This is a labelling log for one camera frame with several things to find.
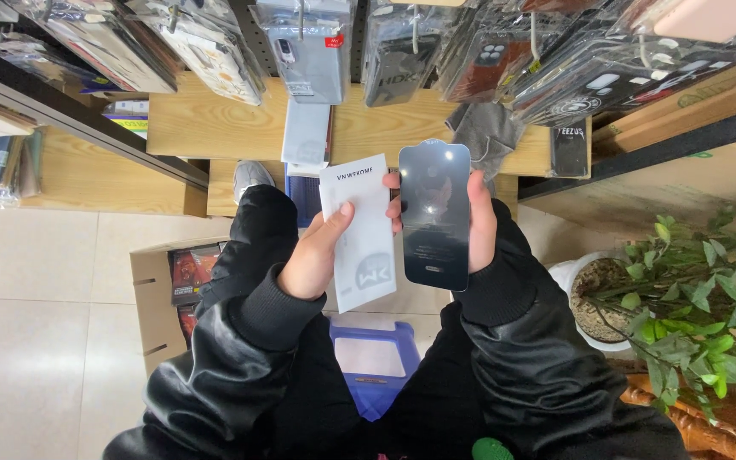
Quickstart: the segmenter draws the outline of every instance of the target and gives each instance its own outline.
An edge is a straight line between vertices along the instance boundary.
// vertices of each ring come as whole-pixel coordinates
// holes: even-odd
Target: black jacket
[[[524,246],[500,232],[493,263],[454,293],[491,432],[517,458],[688,458],[668,418],[620,402],[626,378],[578,334],[567,296]],[[255,420],[286,391],[301,330],[325,304],[280,291],[281,268],[251,296],[203,313],[191,352],[149,378],[142,424],[113,439],[104,458],[245,456]]]

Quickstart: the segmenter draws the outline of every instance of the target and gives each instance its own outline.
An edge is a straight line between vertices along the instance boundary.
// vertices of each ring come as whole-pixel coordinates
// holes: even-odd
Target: soil
[[[621,334],[610,329],[598,316],[595,307],[589,302],[581,300],[583,293],[592,290],[606,290],[614,286],[616,281],[628,277],[627,270],[613,259],[597,259],[589,262],[578,272],[575,281],[572,282],[572,294],[570,295],[570,309],[578,323],[578,326],[586,334],[595,340],[608,344],[614,344],[626,340]],[[630,319],[618,313],[601,310],[607,322],[614,328],[623,331]]]

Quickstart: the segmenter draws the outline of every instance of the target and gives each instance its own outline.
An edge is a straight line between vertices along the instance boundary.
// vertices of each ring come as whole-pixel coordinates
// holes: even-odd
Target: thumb
[[[318,244],[333,248],[340,236],[345,232],[354,219],[354,204],[346,201],[339,207],[339,211],[329,216],[328,220],[314,233]]]
[[[484,185],[484,172],[476,170],[468,180],[468,198],[470,199],[470,227],[485,235],[496,235],[496,214],[490,201],[490,191]]]

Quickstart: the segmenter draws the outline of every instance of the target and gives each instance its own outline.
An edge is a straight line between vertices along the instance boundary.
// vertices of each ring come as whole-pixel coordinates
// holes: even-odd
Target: wooden counter
[[[283,164],[280,161],[262,162],[275,185],[285,192],[285,174]],[[236,160],[212,160],[210,171],[210,194],[206,214],[233,216],[237,212],[237,204],[234,199],[233,183],[235,178]],[[516,220],[518,212],[518,177],[508,174],[496,176],[496,198],[502,200],[513,214]]]
[[[46,132],[42,169],[42,194],[22,206],[206,216],[206,192],[59,129]]]
[[[223,98],[191,72],[178,80],[177,94],[149,95],[147,151],[224,160],[280,161],[288,96],[279,78],[267,81],[262,107]],[[333,111],[331,162],[341,164],[385,153],[397,166],[402,147],[429,138],[451,141],[445,118],[457,104],[417,92],[414,101],[368,109],[362,88],[352,84],[348,99]],[[545,177],[549,171],[549,128],[529,126],[500,172]]]

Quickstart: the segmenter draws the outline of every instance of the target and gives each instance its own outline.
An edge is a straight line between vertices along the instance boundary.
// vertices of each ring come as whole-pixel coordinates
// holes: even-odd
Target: black pants
[[[497,213],[507,207],[497,203]],[[297,210],[278,189],[260,185],[241,199],[227,244],[201,291],[206,308],[247,295],[297,244]],[[258,420],[253,437],[270,457],[469,457],[485,435],[473,344],[460,324],[460,305],[442,310],[442,330],[388,412],[374,423],[357,414],[334,357],[329,321],[317,315],[300,336],[283,400]]]

